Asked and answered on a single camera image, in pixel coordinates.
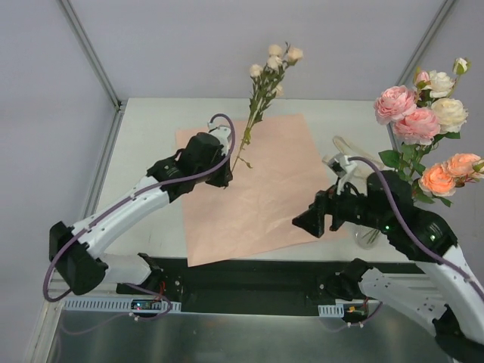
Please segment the cream ribbon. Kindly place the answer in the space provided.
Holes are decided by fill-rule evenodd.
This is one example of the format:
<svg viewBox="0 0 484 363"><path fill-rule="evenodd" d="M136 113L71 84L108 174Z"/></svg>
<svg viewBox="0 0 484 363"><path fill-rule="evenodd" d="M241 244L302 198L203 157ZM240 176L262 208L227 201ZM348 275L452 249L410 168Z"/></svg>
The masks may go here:
<svg viewBox="0 0 484 363"><path fill-rule="evenodd" d="M379 170L384 170L386 166L379 160L377 160L373 155L367 153L365 150L360 148L357 144L352 143L349 139L343 138L342 136L336 135L332 137L332 142L334 147L340 154L345 154L348 157L363 157L370 160ZM367 164L358 166L354 173L354 178L361 180L366 179L373 169Z"/></svg>

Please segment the pink wrapping paper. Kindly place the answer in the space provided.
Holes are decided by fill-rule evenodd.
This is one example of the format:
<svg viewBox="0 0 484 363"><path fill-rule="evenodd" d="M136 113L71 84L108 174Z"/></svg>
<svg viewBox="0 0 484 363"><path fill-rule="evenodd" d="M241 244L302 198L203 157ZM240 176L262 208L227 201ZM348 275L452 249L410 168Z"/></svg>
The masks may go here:
<svg viewBox="0 0 484 363"><path fill-rule="evenodd" d="M306 117L269 117L251 135L228 188L202 184L182 198L172 255L196 266L303 245L311 259L340 259L347 229L316 238L292 224L330 185Z"/></svg>

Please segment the peach rose stem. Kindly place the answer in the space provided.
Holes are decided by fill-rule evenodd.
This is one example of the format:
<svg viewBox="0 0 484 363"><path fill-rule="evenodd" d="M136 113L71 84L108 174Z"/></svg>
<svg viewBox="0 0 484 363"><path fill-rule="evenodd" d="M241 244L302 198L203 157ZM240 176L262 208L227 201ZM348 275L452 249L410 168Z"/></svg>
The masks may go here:
<svg viewBox="0 0 484 363"><path fill-rule="evenodd" d="M417 157L406 157L395 150L379 152L384 166L410 185L414 202L431 204L436 200L447 207L457 189L483 179L483 158L475 154L455 154L444 162L424 166Z"/></svg>

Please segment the artificial rose bouquet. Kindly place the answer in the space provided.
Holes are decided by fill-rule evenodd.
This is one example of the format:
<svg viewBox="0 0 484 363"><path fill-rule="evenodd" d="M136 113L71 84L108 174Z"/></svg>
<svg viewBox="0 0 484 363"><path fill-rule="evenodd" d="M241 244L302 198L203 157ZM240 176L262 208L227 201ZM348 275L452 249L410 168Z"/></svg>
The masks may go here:
<svg viewBox="0 0 484 363"><path fill-rule="evenodd" d="M254 126L263 121L264 113L271 106L274 99L284 95L282 82L288 69L295 67L304 58L303 50L285 42L285 48L280 45L268 47L268 59L264 65L253 64L250 67L252 92L249 103L249 116L242 133L240 146L231 167L233 172L239 163L252 169L249 161L242 157L242 153L252 141Z"/></svg>

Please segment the pink rose stem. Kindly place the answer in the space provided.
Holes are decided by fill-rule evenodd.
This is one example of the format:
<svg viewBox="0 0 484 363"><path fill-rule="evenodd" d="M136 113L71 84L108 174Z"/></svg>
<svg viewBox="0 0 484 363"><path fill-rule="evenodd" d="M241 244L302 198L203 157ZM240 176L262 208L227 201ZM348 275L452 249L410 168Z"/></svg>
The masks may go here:
<svg viewBox="0 0 484 363"><path fill-rule="evenodd" d="M421 160L435 147L436 136L441 131L438 117L430 109L433 101L430 73L417 70L413 85L413 88L405 85L390 87L374 102L377 122L390 127L400 143L396 162L389 163L384 154L380 158L407 182L422 174Z"/></svg>

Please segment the cream white rose stem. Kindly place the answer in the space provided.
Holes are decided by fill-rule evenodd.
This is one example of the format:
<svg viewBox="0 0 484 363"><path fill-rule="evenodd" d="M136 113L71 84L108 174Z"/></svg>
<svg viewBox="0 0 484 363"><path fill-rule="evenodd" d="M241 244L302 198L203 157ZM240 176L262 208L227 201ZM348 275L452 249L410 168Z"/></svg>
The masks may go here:
<svg viewBox="0 0 484 363"><path fill-rule="evenodd" d="M439 121L440 138L459 139L461 127L468 118L462 101L453 98L461 77L468 73L471 62L465 57L455 59L452 74L436 70L426 71L418 67L414 73L413 86L416 104L433 112Z"/></svg>

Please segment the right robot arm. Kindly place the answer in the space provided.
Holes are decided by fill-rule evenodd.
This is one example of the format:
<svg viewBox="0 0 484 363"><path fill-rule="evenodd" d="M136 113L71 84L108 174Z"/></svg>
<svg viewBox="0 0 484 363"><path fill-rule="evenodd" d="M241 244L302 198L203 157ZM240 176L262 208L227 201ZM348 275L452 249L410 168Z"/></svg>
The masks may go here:
<svg viewBox="0 0 484 363"><path fill-rule="evenodd" d="M379 231L432 281L443 300L425 297L392 282L374 265L353 259L325 284L336 299L359 296L378 300L410 318L434 337L439 348L458 362L483 360L483 288L468 267L458 239L436 213L415 206L411 186L395 172L371 173L366 194L347 184L319 191L293 225L321 237L324 220L330 231L352 223Z"/></svg>

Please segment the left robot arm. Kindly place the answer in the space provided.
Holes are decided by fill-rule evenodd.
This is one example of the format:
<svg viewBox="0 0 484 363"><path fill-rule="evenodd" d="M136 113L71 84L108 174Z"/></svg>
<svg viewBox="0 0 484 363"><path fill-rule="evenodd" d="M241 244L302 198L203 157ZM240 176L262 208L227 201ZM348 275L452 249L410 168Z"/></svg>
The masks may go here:
<svg viewBox="0 0 484 363"><path fill-rule="evenodd" d="M154 293L160 276L147 254L117 256L107 254L106 249L144 217L192 192L196 185L228 187L231 140L226 126L199 132L186 147L156 161L114 205L71 226L54 224L48 256L69 292L84 295L106 281L134 284L144 294Z"/></svg>

